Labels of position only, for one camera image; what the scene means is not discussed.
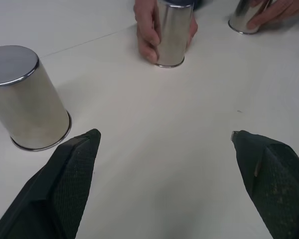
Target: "table surface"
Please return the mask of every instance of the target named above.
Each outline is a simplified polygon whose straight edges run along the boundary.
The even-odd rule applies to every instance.
[[[138,55],[133,0],[0,0],[0,45],[39,54],[73,118],[67,139],[102,133],[78,239],[271,238],[230,136],[299,155],[299,20],[240,35],[236,5],[208,2],[184,63],[162,69]],[[54,149],[22,151],[0,124],[0,218]]]

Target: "finger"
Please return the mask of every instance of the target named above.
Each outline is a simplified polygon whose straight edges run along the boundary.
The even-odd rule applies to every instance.
[[[274,18],[272,21],[274,21],[274,22],[283,21],[289,17],[295,16],[298,14],[299,14],[299,7],[298,6],[295,7],[295,6],[291,5],[282,14],[280,14],[279,16]]]
[[[154,30],[152,13],[150,11],[143,11],[142,14],[138,14],[137,19],[143,39],[153,46],[157,46],[159,44],[159,37]]]
[[[151,45],[146,42],[141,34],[138,34],[138,48],[140,54],[146,58],[149,62],[155,64],[157,62],[157,54]]]
[[[189,27],[189,37],[188,37],[188,41],[187,41],[187,47],[190,45],[190,43],[197,31],[198,31],[198,24],[196,22],[196,19],[194,17],[192,17],[190,27]]]
[[[155,4],[153,18],[154,18],[154,29],[155,29],[155,31],[158,35],[159,44],[160,44],[160,42],[161,42],[161,30],[160,30],[160,20],[159,20],[159,11],[158,11],[157,2]]]
[[[292,3],[293,0],[278,0],[269,8],[267,8],[263,13],[252,18],[247,24],[247,27],[249,29],[254,29],[257,26],[260,26],[274,19],[275,17],[280,15],[284,10],[286,10]]]

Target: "hand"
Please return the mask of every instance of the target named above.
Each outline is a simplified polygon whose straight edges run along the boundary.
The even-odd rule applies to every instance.
[[[260,4],[263,0],[254,0],[253,5]],[[277,0],[263,13],[251,19],[247,25],[249,29],[271,21],[282,21],[288,17],[299,14],[299,0]]]
[[[135,20],[137,21],[137,37],[140,54],[151,63],[157,62],[155,47],[160,43],[159,17],[156,0],[135,0]],[[198,25],[193,17],[190,24],[188,44],[190,44]]]

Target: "silver cup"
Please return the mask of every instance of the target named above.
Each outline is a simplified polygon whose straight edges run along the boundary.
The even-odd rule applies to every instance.
[[[157,0],[158,35],[157,65],[172,68],[184,61],[193,13],[193,0]]]
[[[0,121],[15,145],[31,151],[56,145],[71,128],[70,115],[28,48],[0,47]]]
[[[231,16],[228,25],[236,32],[242,34],[254,34],[259,27],[248,29],[247,23],[256,15],[262,13],[272,2],[272,0],[262,0],[254,4],[254,0],[240,0],[238,6]]]

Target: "cup bottom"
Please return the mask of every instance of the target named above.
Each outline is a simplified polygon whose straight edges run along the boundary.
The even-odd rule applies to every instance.
[[[231,24],[230,24],[230,20],[228,21],[228,25],[229,27],[234,30],[235,32],[238,32],[240,34],[244,34],[244,35],[253,35],[253,34],[256,34],[258,31],[255,31],[255,32],[243,32],[243,31],[239,31],[237,29],[235,29]]]
[[[177,66],[180,66],[184,62],[184,60],[185,60],[185,57],[183,58],[183,60],[180,63],[178,63],[177,65],[173,65],[173,66],[164,66],[164,65],[160,65],[160,64],[156,64],[156,65],[159,67],[162,67],[162,68],[175,68]]]
[[[65,134],[64,134],[64,135],[63,135],[57,142],[55,142],[54,144],[52,144],[52,145],[50,145],[50,146],[47,146],[47,147],[44,147],[44,148],[26,148],[26,147],[23,147],[23,146],[19,145],[17,142],[15,142],[15,141],[13,140],[12,137],[10,137],[10,139],[11,139],[12,143],[13,143],[15,146],[17,146],[17,147],[20,148],[20,149],[26,150],[26,151],[37,152],[37,151],[42,151],[42,150],[46,150],[46,149],[52,148],[52,147],[56,146],[57,144],[59,144],[62,140],[64,140],[64,138],[65,138],[65,137],[69,134],[69,132],[70,132],[70,129],[71,129],[71,127],[72,127],[72,117],[71,117],[71,115],[69,114],[69,112],[67,112],[67,113],[68,113],[68,116],[69,116],[69,126],[68,126],[68,129],[67,129],[66,133],[65,133]]]

